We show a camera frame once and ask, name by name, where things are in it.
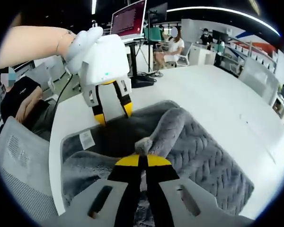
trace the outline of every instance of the gray blanket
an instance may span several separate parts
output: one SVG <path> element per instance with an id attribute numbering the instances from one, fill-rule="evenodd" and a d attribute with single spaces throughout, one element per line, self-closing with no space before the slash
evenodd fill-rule
<path id="1" fill-rule="evenodd" d="M 239 214 L 254 189 L 238 164 L 184 109 L 161 102 L 120 118 L 105 128 L 90 129 L 95 146 L 83 151 L 79 136 L 62 147 L 62 181 L 65 205 L 99 178 L 107 178 L 120 157 L 133 153 L 155 154 L 168 159 L 180 177 L 190 178 L 213 194 L 218 206 Z M 137 209 L 137 226 L 154 226 L 144 193 Z"/>

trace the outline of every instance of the white desk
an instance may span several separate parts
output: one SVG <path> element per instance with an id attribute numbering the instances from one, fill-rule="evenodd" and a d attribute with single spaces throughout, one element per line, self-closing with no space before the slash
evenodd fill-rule
<path id="1" fill-rule="evenodd" d="M 251 88 L 215 66 L 161 72 L 164 76 L 157 78 L 154 86 L 133 89 L 133 110 L 162 100 L 173 100 L 188 110 L 254 183 L 255 190 L 241 215 L 257 217 L 284 177 L 284 125 L 279 117 Z M 102 86 L 99 93 L 108 120 L 123 114 L 112 85 Z M 96 124 L 81 94 L 58 105 L 50 140 L 49 173 L 59 214 L 65 212 L 61 195 L 62 140 Z"/>
<path id="2" fill-rule="evenodd" d="M 189 53 L 189 65 L 213 65 L 215 57 L 215 52 L 192 45 Z"/>

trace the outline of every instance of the human hand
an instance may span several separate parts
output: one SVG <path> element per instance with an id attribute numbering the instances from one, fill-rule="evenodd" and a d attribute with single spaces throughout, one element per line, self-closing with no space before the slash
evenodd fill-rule
<path id="1" fill-rule="evenodd" d="M 25 118 L 25 107 L 23 105 L 20 105 L 20 108 L 17 111 L 15 119 L 17 120 L 17 122 L 22 124 L 24 121 L 24 118 Z"/>

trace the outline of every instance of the black cable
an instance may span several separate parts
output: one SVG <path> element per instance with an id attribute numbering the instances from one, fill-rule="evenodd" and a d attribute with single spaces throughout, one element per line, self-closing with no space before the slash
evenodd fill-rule
<path id="1" fill-rule="evenodd" d="M 56 102 L 56 104 L 55 104 L 55 107 L 54 107 L 54 110 L 55 110 L 55 111 L 56 111 L 56 109 L 57 109 L 57 106 L 58 106 L 60 97 L 61 97 L 63 91 L 66 89 L 67 85 L 70 83 L 72 77 L 73 77 L 73 74 L 71 74 L 71 77 L 69 78 L 69 80 L 68 80 L 67 83 L 65 84 L 64 88 L 63 88 L 62 91 L 60 92 L 59 97 L 58 97 L 58 100 L 57 100 L 57 102 Z"/>
<path id="2" fill-rule="evenodd" d="M 148 61 L 146 60 L 146 58 L 145 58 L 145 55 L 144 55 L 144 53 L 142 52 L 142 55 L 143 55 L 143 58 L 144 58 L 144 60 L 145 60 L 145 62 L 146 62 L 146 64 L 147 64 L 147 66 L 149 67 L 149 63 L 148 63 Z M 156 70 L 155 72 L 150 72 L 150 73 L 145 73 L 145 72 L 139 72 L 140 73 L 140 75 L 142 75 L 142 76 L 149 76 L 149 77 L 163 77 L 163 73 L 161 73 L 161 72 L 159 72 L 159 70 Z"/>
<path id="3" fill-rule="evenodd" d="M 142 45 L 142 41 L 140 41 L 139 49 L 138 49 L 138 51 L 137 51 L 137 53 L 136 53 L 136 55 L 135 55 L 135 58 L 138 56 L 138 53 L 139 53 L 139 51 L 140 51 L 140 49 L 141 49 L 141 45 Z"/>

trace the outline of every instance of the ceiling light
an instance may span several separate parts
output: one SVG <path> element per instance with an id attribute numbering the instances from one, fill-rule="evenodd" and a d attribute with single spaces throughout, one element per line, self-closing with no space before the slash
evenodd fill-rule
<path id="1" fill-rule="evenodd" d="M 97 0 L 92 0 L 91 1 L 91 14 L 95 14 L 96 13 L 96 5 L 97 5 Z"/>
<path id="2" fill-rule="evenodd" d="M 211 7 L 211 6 L 191 6 L 191 7 L 183 7 L 183 8 L 177 8 L 177 9 L 169 9 L 167 10 L 167 12 L 174 12 L 174 11 L 180 11 L 180 10 L 186 10 L 186 9 L 213 9 L 213 10 L 220 10 L 220 11 L 226 11 L 226 12 L 230 12 L 230 13 L 235 13 L 235 14 L 239 14 L 245 17 L 248 17 L 254 21 L 257 21 L 259 23 L 261 23 L 262 25 L 268 27 L 270 30 L 272 30 L 274 33 L 276 33 L 278 36 L 281 36 L 277 30 L 275 30 L 273 27 L 271 27 L 269 24 L 265 23 L 264 21 L 253 17 L 251 15 L 248 15 L 246 13 L 242 13 L 233 9 L 225 9 L 225 8 L 220 8 L 220 7 Z"/>
<path id="3" fill-rule="evenodd" d="M 260 15 L 260 9 L 259 6 L 257 5 L 257 2 L 255 0 L 249 0 L 252 8 L 255 10 L 255 12 Z"/>

